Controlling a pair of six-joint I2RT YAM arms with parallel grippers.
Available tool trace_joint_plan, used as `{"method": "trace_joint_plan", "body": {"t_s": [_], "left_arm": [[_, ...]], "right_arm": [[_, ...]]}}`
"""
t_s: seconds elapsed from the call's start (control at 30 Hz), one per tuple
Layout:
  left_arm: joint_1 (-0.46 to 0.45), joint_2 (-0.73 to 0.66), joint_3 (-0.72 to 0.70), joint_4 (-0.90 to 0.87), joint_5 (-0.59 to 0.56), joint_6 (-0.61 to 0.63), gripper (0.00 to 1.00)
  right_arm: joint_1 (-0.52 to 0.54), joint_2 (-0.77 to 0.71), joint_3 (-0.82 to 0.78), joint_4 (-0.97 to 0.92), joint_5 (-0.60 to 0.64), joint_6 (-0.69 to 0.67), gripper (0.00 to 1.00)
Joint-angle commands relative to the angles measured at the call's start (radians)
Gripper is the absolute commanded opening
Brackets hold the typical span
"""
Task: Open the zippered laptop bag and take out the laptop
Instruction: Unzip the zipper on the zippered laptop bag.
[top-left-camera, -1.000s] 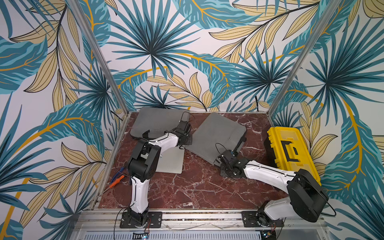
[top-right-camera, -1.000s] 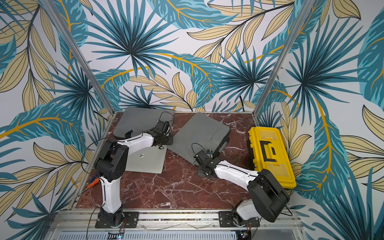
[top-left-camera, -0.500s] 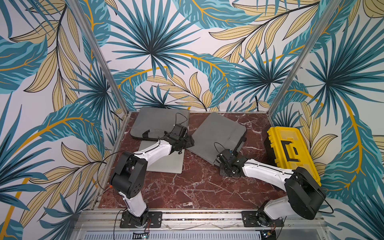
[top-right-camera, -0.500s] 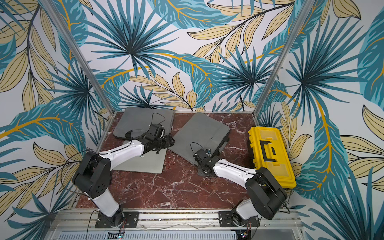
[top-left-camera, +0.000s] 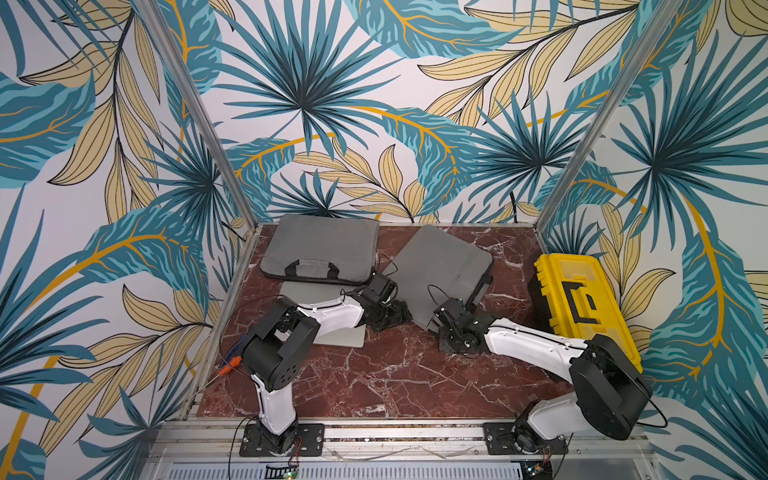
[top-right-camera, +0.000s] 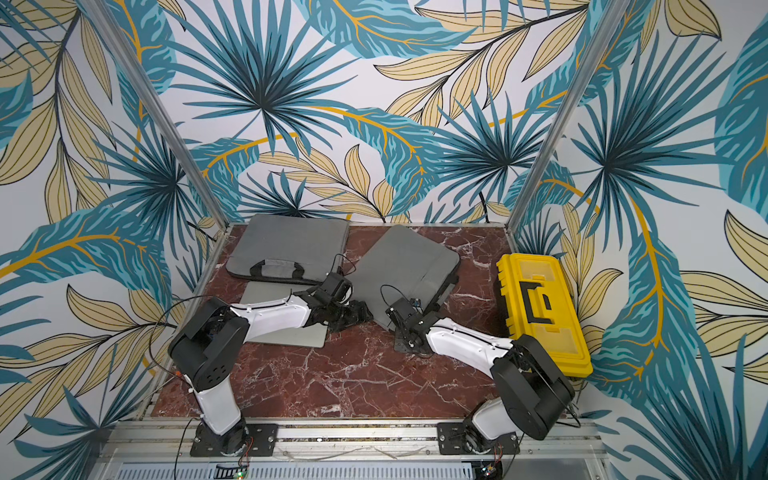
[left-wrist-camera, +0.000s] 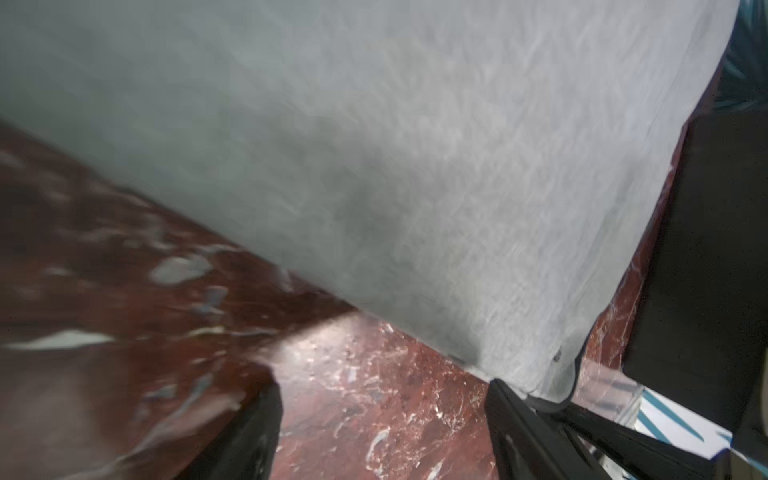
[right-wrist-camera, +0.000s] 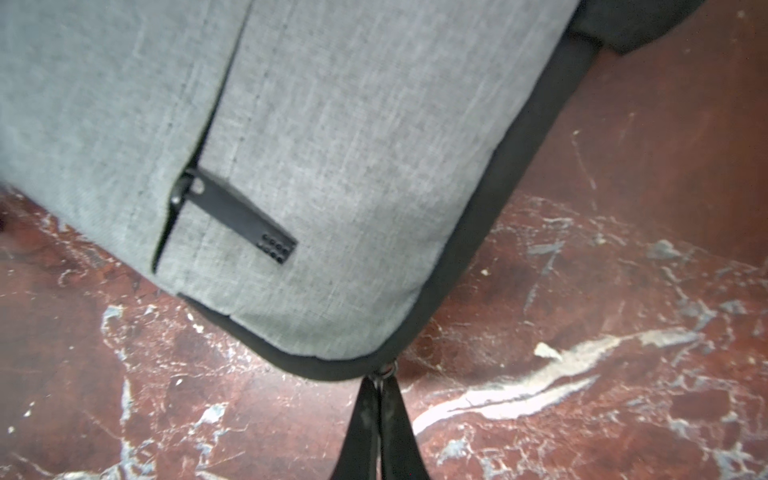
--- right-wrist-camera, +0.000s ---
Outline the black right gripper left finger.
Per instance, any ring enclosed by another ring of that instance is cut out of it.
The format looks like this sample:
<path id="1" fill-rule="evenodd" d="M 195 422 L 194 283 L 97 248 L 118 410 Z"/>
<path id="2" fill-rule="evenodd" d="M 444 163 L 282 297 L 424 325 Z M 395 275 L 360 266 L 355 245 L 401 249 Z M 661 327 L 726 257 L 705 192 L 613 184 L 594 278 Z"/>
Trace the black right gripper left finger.
<path id="1" fill-rule="evenodd" d="M 374 480 L 379 455 L 380 396 L 376 383 L 365 377 L 331 480 Z"/>

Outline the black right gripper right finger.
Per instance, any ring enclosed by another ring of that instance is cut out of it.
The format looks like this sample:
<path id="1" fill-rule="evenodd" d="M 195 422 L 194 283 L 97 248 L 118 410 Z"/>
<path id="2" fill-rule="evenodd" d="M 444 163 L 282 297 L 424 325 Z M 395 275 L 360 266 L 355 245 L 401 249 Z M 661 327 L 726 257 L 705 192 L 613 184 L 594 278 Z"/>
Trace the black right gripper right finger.
<path id="1" fill-rule="evenodd" d="M 381 469 L 384 480 L 430 480 L 394 375 L 380 388 Z"/>

